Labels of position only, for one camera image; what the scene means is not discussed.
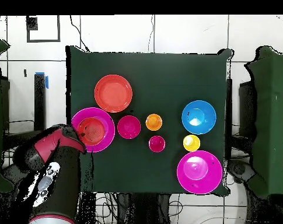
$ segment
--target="small magenta bowl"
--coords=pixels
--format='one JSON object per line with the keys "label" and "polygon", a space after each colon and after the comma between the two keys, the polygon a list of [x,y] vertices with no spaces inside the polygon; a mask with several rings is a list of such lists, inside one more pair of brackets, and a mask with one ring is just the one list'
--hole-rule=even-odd
{"label": "small magenta bowl", "polygon": [[141,130],[140,121],[131,115],[122,117],[117,124],[117,131],[125,139],[133,139]]}
{"label": "small magenta bowl", "polygon": [[148,146],[153,152],[161,152],[165,148],[165,140],[161,136],[152,136],[148,142]]}

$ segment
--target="magenta bowl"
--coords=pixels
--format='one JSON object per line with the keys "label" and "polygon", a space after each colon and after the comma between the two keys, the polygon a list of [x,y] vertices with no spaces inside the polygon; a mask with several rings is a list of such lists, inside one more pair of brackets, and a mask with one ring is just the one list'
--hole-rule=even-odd
{"label": "magenta bowl", "polygon": [[190,152],[177,165],[177,179],[190,193],[208,194],[220,184],[222,166],[216,156],[207,151]]}
{"label": "magenta bowl", "polygon": [[161,136],[152,136],[148,146],[153,152],[161,152],[165,148],[165,140]]}
{"label": "magenta bowl", "polygon": [[117,131],[125,139],[133,139],[141,130],[140,121],[131,115],[122,117],[117,124]]}
{"label": "magenta bowl", "polygon": [[72,118],[72,125],[77,130],[79,124],[86,118],[97,118],[102,122],[105,129],[105,135],[103,139],[94,146],[86,145],[87,152],[100,152],[106,149],[114,138],[115,127],[113,119],[104,110],[97,107],[88,107],[78,111]]}

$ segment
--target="yellow bowl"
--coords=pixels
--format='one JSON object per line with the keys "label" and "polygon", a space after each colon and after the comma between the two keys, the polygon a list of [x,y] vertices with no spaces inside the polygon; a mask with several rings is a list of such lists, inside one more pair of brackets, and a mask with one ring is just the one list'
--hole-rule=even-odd
{"label": "yellow bowl", "polygon": [[151,114],[146,118],[145,125],[149,130],[157,131],[162,126],[162,119],[157,114]]}
{"label": "yellow bowl", "polygon": [[200,139],[195,135],[187,135],[184,137],[183,145],[187,151],[196,151],[200,147]]}

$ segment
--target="orange bowl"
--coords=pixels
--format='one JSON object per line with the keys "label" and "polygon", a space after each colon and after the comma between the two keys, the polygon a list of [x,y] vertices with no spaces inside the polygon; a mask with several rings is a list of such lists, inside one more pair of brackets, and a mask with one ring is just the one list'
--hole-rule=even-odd
{"label": "orange bowl", "polygon": [[153,113],[146,118],[146,127],[151,131],[157,131],[162,126],[162,119],[159,115]]}

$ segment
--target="table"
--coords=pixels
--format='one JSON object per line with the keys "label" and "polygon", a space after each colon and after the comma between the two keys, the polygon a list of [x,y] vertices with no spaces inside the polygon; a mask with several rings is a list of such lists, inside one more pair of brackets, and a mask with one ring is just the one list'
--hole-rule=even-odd
{"label": "table", "polygon": [[[213,153],[223,165],[226,62],[229,49],[218,54],[141,54],[83,52],[66,47],[67,52],[67,124],[81,109],[99,107],[94,88],[105,75],[116,74],[131,84],[133,97],[122,112],[110,113],[117,125],[125,115],[141,122],[140,134],[131,140],[116,131],[111,145],[94,153],[94,191],[115,193],[186,193],[176,177],[180,159],[188,153],[183,138],[189,132],[181,123],[184,107],[193,100],[213,105],[217,121],[207,134],[200,135],[201,150]],[[145,126],[146,117],[156,113],[163,125],[158,131]],[[153,153],[148,141],[161,135],[166,141],[163,152]],[[91,190],[90,153],[81,155],[81,190]],[[227,195],[220,185],[212,192]]]}

